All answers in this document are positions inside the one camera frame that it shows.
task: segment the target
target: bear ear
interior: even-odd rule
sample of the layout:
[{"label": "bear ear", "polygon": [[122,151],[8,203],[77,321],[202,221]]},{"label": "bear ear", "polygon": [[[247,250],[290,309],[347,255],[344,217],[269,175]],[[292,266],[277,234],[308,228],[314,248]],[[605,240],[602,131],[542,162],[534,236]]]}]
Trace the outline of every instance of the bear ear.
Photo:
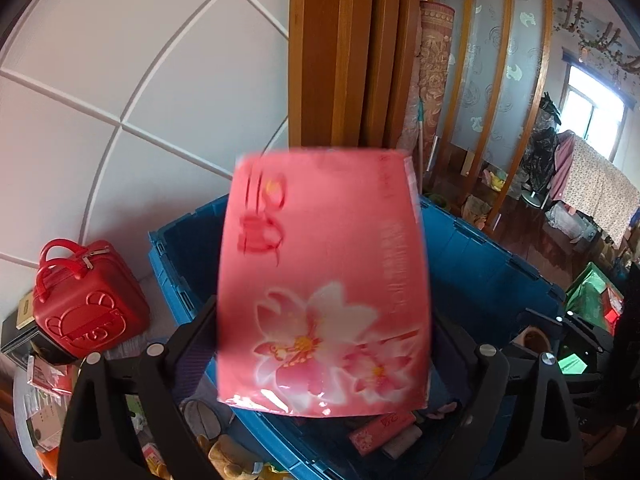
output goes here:
[{"label": "bear ear", "polygon": [[45,325],[52,334],[62,337],[62,322],[59,317],[47,318]]},{"label": "bear ear", "polygon": [[116,306],[116,302],[113,301],[113,298],[109,294],[107,294],[106,292],[100,292],[99,290],[90,292],[86,296],[86,304],[108,306],[109,308],[113,308]]}]

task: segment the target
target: metal screw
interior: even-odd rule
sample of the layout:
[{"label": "metal screw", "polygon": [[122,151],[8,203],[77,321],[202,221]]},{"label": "metal screw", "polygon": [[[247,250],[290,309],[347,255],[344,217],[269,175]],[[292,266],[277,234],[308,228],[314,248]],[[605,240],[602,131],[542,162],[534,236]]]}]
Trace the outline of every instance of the metal screw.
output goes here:
[{"label": "metal screw", "polygon": [[496,354],[497,350],[495,349],[495,346],[491,346],[491,345],[480,345],[480,353],[484,356],[484,357],[493,357]]},{"label": "metal screw", "polygon": [[100,354],[98,352],[91,352],[86,357],[87,364],[95,365],[100,360]]},{"label": "metal screw", "polygon": [[162,352],[164,352],[164,345],[160,343],[153,343],[152,345],[149,345],[148,348],[146,349],[146,354],[150,355],[151,357],[157,357]]},{"label": "metal screw", "polygon": [[556,356],[553,355],[551,352],[544,352],[540,358],[542,359],[542,362],[545,365],[551,366],[556,364]]}]

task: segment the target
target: pink tissue packet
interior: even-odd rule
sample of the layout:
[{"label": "pink tissue packet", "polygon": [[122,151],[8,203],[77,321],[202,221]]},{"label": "pink tissue packet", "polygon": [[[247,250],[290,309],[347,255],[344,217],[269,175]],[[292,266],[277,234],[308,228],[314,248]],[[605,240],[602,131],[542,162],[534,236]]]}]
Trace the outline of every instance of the pink tissue packet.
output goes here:
[{"label": "pink tissue packet", "polygon": [[296,416],[426,405],[431,305],[411,176],[385,150],[238,164],[220,255],[221,402]]}]

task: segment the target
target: pink box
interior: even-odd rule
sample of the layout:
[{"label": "pink box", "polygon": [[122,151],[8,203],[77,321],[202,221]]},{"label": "pink box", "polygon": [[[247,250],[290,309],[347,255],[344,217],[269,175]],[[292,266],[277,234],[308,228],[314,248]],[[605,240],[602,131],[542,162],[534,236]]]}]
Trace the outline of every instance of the pink box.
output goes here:
[{"label": "pink box", "polygon": [[410,164],[293,150],[236,167],[218,283],[218,398],[301,416],[425,405],[430,296]]},{"label": "pink box", "polygon": [[412,412],[387,413],[349,435],[349,440],[362,456],[386,444],[415,422]]}]

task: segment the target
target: wooden wall decoration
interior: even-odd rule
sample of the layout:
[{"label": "wooden wall decoration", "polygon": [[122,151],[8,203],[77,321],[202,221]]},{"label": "wooden wall decoration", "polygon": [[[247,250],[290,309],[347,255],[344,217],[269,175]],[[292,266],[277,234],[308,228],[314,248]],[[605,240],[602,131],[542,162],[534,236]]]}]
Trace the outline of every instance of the wooden wall decoration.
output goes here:
[{"label": "wooden wall decoration", "polygon": [[549,55],[551,51],[551,30],[553,25],[553,16],[554,16],[554,8],[553,8],[553,0],[545,0],[545,25],[543,31],[543,39],[542,39],[542,58],[540,60],[540,72],[538,73],[538,81],[536,82],[536,89],[534,92],[533,102],[531,104],[531,108],[529,109],[529,114],[527,116],[527,121],[525,122],[522,138],[516,147],[516,151],[513,155],[513,160],[511,161],[511,166],[509,168],[509,173],[507,175],[507,180],[504,182],[502,186],[502,190],[500,191],[498,197],[496,198],[494,205],[492,206],[491,212],[487,217],[485,230],[491,234],[493,228],[495,226],[495,221],[498,218],[498,213],[500,212],[500,208],[504,203],[504,198],[507,195],[511,182],[513,181],[513,177],[518,170],[518,166],[520,165],[520,161],[522,160],[522,156],[524,155],[524,151],[527,147],[527,142],[529,141],[529,137],[531,135],[531,130],[533,128],[533,123],[536,120],[536,114],[538,113],[538,107],[540,106],[540,99],[542,99],[542,92],[545,87],[546,81],[546,72],[549,67]]},{"label": "wooden wall decoration", "polygon": [[494,82],[491,98],[489,99],[487,112],[482,121],[482,132],[476,144],[474,160],[471,163],[469,174],[467,175],[463,184],[462,192],[459,196],[459,202],[462,204],[466,197],[471,193],[473,186],[478,179],[480,173],[480,165],[482,164],[482,156],[486,147],[491,130],[494,127],[495,113],[498,107],[498,101],[500,100],[500,90],[502,89],[502,82],[504,74],[506,72],[506,61],[509,47],[509,39],[511,36],[511,24],[513,23],[513,9],[514,0],[504,0],[504,6],[502,9],[502,28],[500,35],[500,48],[498,49],[498,59],[495,69]]},{"label": "wooden wall decoration", "polygon": [[466,54],[468,52],[467,47],[469,37],[471,35],[471,28],[475,10],[476,0],[463,1],[460,46],[458,47],[458,52],[456,53],[456,59],[458,60],[458,62],[456,63],[456,70],[453,74],[453,88],[451,90],[449,108],[447,109],[446,115],[444,115],[444,127],[442,129],[442,138],[440,139],[440,148],[438,149],[438,155],[436,158],[434,170],[431,172],[428,183],[428,187],[430,189],[433,188],[436,177],[439,174],[442,174],[446,167],[449,165],[451,137],[453,135],[453,129],[456,126],[458,106],[460,105],[460,99],[462,98],[460,90],[462,88]]},{"label": "wooden wall decoration", "polygon": [[419,1],[290,0],[290,146],[396,146]]}]

